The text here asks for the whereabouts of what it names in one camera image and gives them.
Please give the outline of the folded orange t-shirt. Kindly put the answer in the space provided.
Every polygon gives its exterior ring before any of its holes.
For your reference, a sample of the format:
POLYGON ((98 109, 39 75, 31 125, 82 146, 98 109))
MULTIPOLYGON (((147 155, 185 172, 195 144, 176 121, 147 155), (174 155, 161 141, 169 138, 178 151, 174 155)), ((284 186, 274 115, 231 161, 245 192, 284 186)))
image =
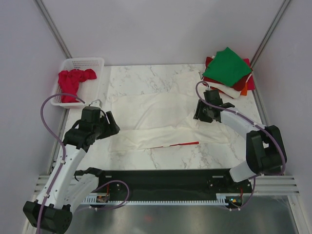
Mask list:
POLYGON ((241 90, 240 95, 241 95, 241 96, 246 96, 247 93, 248 93, 248 84, 245 83, 245 86, 244 86, 244 88, 241 90))

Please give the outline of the left aluminium corner post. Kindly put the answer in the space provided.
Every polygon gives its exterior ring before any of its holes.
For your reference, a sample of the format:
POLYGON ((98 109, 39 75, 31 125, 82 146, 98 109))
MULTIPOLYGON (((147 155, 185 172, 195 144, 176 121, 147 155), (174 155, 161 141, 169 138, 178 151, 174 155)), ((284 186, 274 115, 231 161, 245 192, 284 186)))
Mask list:
POLYGON ((67 59, 71 59, 72 55, 71 55, 64 39, 62 38, 56 24, 54 23, 47 7, 45 6, 44 2, 42 0, 34 0, 34 3, 36 5, 36 7, 38 8, 38 10, 40 11, 44 21, 46 22, 49 30, 51 31, 53 37, 55 38, 59 48, 62 51, 62 53, 64 54, 64 56, 67 59))

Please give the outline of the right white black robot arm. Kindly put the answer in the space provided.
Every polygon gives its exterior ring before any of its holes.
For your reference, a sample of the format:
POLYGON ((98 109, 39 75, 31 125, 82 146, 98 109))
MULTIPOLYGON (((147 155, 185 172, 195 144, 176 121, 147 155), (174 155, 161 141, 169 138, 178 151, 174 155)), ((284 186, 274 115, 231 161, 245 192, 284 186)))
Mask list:
POLYGON ((224 103, 217 90, 206 90, 204 99, 197 103, 194 119, 227 125, 246 140, 246 159, 229 169, 223 186, 229 192, 236 191, 241 182, 257 175, 282 175, 287 157, 281 133, 275 125, 265 126, 241 114, 229 102, 224 103))

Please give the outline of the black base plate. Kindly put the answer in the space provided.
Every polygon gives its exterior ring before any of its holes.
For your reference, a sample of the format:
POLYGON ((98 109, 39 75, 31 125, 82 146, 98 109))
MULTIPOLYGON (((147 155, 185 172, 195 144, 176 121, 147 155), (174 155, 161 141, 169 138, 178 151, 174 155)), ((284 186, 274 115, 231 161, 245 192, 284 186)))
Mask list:
POLYGON ((99 178, 99 191, 108 192, 109 197, 116 200, 214 198, 217 194, 247 194, 252 191, 248 180, 227 182, 224 178, 227 171, 228 169, 103 171, 88 168, 75 171, 75 175, 96 175, 99 178))

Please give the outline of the aluminium corner post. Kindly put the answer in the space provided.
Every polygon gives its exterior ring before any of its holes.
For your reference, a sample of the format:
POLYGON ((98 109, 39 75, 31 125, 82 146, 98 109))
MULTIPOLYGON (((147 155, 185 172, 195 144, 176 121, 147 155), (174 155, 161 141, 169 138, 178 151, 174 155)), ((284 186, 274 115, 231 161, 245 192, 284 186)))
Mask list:
POLYGON ((275 32, 276 28, 278 27, 279 23, 281 22, 283 16, 285 15, 288 7, 290 6, 292 0, 283 0, 276 15, 274 16, 269 28, 267 29, 261 43, 259 44, 252 60, 251 60, 251 67, 253 68, 257 63, 259 57, 261 56, 262 52, 264 51, 267 43, 269 42, 270 38, 272 37, 273 33, 275 32))
POLYGON ((55 38, 59 48, 62 51, 62 53, 64 54, 64 56, 67 59, 71 59, 72 55, 71 55, 64 39, 62 38, 56 24, 54 23, 47 7, 45 6, 44 2, 42 0, 34 0, 34 3, 36 5, 36 7, 38 8, 38 10, 40 11, 44 21, 46 22, 49 30, 51 31, 53 37, 55 38))

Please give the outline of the folded dark red t-shirt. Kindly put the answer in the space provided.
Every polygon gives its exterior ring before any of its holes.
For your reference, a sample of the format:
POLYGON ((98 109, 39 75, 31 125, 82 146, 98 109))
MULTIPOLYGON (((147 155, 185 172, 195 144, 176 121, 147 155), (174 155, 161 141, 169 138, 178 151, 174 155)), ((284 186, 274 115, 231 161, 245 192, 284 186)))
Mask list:
MULTIPOLYGON (((206 68, 208 68, 209 63, 212 60, 213 60, 212 57, 206 57, 206 61, 205 61, 206 68)), ((236 91, 242 91, 244 89, 244 87, 245 87, 245 84, 246 84, 246 81, 247 81, 248 77, 249 77, 249 74, 243 76, 238 82, 236 82, 233 86, 231 86, 231 88, 235 89, 236 91)), ((216 81, 214 79, 211 79, 209 77, 203 77, 203 79, 205 81, 209 81, 209 82, 212 82, 212 83, 223 84, 223 83, 221 83, 219 81, 216 81)))

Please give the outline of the white coca-cola t-shirt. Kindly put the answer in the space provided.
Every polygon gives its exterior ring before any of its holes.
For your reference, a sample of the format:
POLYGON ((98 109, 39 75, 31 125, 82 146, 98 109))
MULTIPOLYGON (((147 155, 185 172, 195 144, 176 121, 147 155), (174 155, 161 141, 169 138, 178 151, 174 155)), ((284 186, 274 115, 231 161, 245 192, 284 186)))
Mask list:
POLYGON ((169 92, 112 97, 112 113, 120 132, 110 152, 168 147, 185 143, 228 143, 227 128, 193 118, 198 102, 199 71, 173 76, 169 92))

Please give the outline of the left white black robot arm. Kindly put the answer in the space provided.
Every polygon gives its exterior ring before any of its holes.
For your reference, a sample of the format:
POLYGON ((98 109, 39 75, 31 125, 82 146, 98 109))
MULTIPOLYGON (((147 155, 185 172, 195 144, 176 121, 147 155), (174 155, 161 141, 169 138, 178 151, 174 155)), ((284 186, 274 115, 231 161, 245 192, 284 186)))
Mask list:
POLYGON ((23 212, 38 232, 65 233, 79 202, 92 191, 101 192, 107 186, 102 170, 88 168, 72 189, 69 188, 78 165, 96 140, 116 135, 120 131, 112 112, 99 107, 82 109, 81 118, 65 133, 63 154, 57 159, 47 183, 35 201, 26 201, 23 212))

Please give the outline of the crumpled red t-shirt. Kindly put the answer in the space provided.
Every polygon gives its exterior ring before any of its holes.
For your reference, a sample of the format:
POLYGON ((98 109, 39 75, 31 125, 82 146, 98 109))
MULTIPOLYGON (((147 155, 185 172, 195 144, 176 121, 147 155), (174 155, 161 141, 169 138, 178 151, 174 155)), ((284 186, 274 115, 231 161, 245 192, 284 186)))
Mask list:
POLYGON ((63 70, 58 74, 58 84, 61 88, 61 92, 72 94, 76 97, 80 83, 95 79, 97 79, 97 75, 92 69, 73 69, 70 71, 63 70))

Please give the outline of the right aluminium corner post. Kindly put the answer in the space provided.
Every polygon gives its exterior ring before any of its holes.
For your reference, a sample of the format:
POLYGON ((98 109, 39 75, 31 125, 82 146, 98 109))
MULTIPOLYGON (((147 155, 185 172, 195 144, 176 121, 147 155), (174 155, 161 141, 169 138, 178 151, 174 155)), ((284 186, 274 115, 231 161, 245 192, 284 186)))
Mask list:
POLYGON ((281 22, 283 16, 285 15, 288 7, 290 6, 292 0, 283 0, 276 15, 274 16, 269 28, 267 29, 261 43, 259 44, 252 60, 251 60, 251 67, 253 68, 257 63, 259 57, 261 56, 262 52, 264 51, 267 43, 269 42, 270 38, 272 37, 273 33, 275 32, 276 28, 278 27, 279 23, 281 22))

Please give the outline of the folded pink red t-shirt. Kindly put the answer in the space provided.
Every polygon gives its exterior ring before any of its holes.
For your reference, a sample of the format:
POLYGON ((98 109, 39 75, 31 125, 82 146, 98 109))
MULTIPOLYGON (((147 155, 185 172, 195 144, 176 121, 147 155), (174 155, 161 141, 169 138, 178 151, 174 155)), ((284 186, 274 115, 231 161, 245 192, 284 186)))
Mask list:
POLYGON ((253 69, 250 66, 250 61, 248 58, 244 58, 243 60, 250 67, 251 72, 248 75, 243 76, 241 80, 245 81, 245 83, 248 84, 248 91, 253 91, 255 89, 253 69))

